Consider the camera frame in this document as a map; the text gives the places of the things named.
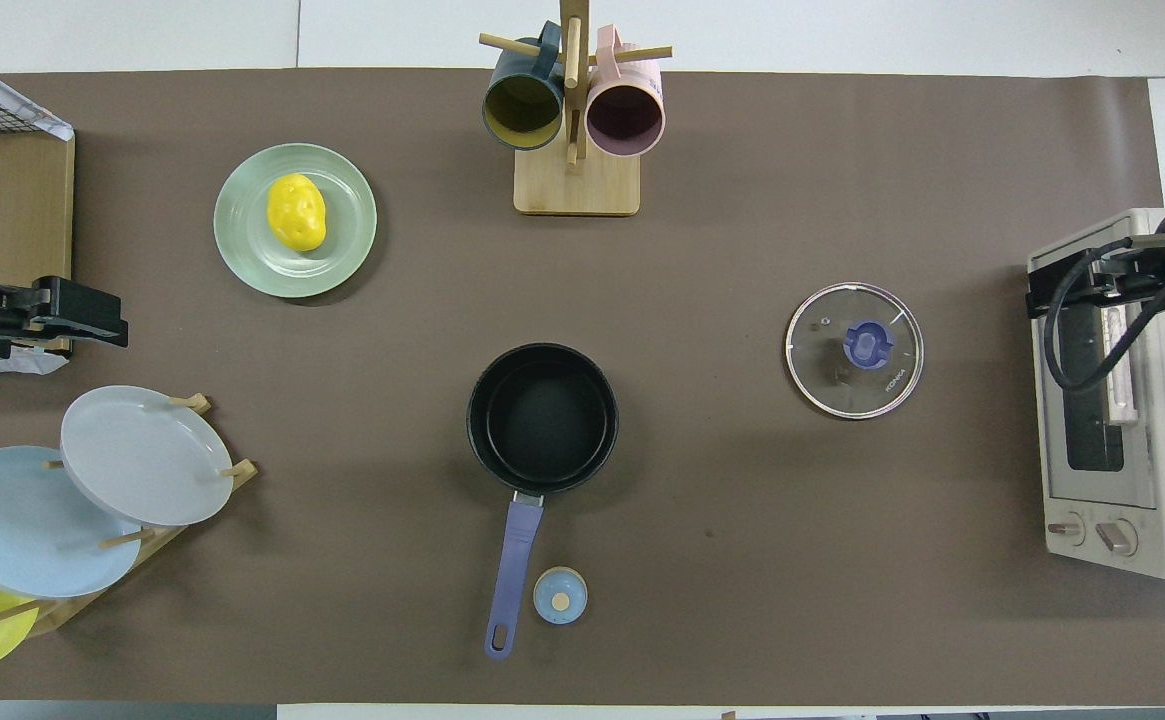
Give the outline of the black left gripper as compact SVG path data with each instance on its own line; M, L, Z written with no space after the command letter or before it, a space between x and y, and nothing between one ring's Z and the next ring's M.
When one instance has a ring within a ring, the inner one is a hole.
M38 310L56 320L50 329L35 319ZM128 347L129 323L122 319L120 297L62 277L42 277L41 287L0 285L0 359L9 359L17 343L42 345L55 343L55 337Z

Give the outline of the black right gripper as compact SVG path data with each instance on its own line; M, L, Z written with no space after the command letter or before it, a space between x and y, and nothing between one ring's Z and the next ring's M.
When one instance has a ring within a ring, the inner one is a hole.
M1074 283L1028 278L1028 318L1074 305L1135 304L1165 297L1165 233L1135 234L1114 250L1082 254L1072 268Z

